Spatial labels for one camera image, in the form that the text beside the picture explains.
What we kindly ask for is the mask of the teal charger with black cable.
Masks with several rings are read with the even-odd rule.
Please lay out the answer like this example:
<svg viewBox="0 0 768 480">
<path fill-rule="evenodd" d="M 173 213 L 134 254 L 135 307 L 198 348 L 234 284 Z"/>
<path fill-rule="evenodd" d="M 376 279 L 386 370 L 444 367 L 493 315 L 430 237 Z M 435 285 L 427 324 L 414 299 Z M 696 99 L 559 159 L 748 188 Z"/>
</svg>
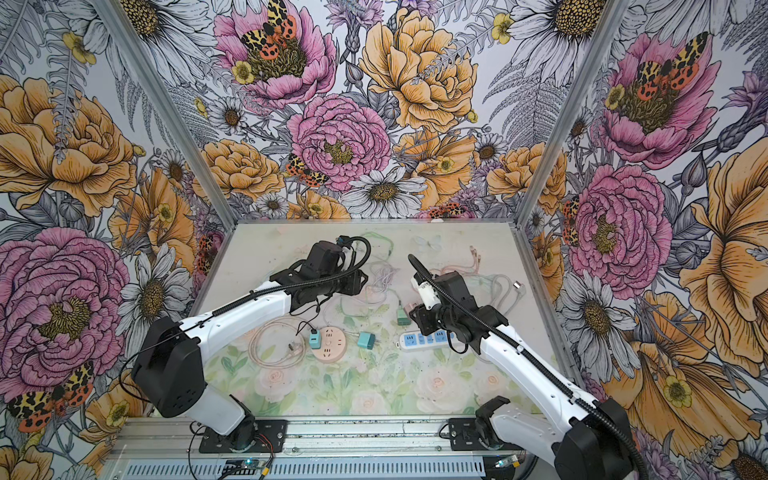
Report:
<svg viewBox="0 0 768 480">
<path fill-rule="evenodd" d="M 309 339 L 309 346 L 312 350 L 318 350 L 322 347 L 322 336 L 318 330 L 311 330 Z"/>
</svg>

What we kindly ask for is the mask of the teal charger with white cable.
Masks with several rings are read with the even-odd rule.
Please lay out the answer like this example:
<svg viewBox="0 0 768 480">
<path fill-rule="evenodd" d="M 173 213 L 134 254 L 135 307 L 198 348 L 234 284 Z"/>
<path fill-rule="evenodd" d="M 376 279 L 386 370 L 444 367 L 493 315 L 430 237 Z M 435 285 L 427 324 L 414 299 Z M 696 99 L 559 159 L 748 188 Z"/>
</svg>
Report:
<svg viewBox="0 0 768 480">
<path fill-rule="evenodd" d="M 361 332 L 358 335 L 357 346 L 364 350 L 372 350 L 375 346 L 376 336 L 370 332 Z"/>
</svg>

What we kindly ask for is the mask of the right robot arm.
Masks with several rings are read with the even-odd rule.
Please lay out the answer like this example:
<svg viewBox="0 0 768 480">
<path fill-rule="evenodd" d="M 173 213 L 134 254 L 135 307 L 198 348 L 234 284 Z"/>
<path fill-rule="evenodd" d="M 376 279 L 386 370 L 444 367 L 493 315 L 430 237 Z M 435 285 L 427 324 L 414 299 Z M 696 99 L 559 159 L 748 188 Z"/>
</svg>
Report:
<svg viewBox="0 0 768 480">
<path fill-rule="evenodd" d="M 409 316 L 423 335 L 443 330 L 455 336 L 506 373 L 545 416 L 538 421 L 514 412 L 507 398 L 493 398 L 476 413 L 487 447 L 520 446 L 561 479 L 649 478 L 623 408 L 614 400 L 597 400 L 559 373 L 500 311 L 479 306 L 459 273 L 418 272 L 411 284 L 421 301 Z"/>
</svg>

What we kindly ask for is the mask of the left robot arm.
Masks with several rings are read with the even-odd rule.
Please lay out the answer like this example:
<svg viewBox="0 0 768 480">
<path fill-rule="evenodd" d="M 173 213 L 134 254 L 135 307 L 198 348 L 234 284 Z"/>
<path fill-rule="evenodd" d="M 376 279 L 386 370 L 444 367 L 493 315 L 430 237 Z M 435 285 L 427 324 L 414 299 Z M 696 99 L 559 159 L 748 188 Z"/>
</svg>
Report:
<svg viewBox="0 0 768 480">
<path fill-rule="evenodd" d="M 206 362 L 248 331 L 321 297 L 355 296 L 367 281 L 360 269 L 316 279 L 280 272 L 210 312 L 182 321 L 158 320 L 137 352 L 131 379 L 161 416 L 197 421 L 218 434 L 230 449 L 244 451 L 256 441 L 254 417 L 240 401 L 206 381 Z"/>
</svg>

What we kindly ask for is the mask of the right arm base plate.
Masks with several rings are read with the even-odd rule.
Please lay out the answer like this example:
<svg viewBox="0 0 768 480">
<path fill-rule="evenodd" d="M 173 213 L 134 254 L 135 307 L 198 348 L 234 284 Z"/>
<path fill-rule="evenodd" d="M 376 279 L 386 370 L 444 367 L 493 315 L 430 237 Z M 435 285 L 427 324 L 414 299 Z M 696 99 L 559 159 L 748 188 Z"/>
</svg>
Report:
<svg viewBox="0 0 768 480">
<path fill-rule="evenodd" d="M 452 451 L 501 451 L 513 450 L 515 446 L 491 437 L 486 427 L 476 417 L 449 418 L 446 428 L 441 431 Z"/>
</svg>

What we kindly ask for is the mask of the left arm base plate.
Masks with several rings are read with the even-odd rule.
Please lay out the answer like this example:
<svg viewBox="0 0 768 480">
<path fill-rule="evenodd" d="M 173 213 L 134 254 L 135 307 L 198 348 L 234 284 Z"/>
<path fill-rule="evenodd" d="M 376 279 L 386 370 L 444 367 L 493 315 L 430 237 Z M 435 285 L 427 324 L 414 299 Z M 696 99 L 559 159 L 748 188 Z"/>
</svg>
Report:
<svg viewBox="0 0 768 480">
<path fill-rule="evenodd" d="M 198 451 L 202 454 L 281 453 L 287 427 L 287 420 L 246 418 L 228 435 L 206 428 Z"/>
</svg>

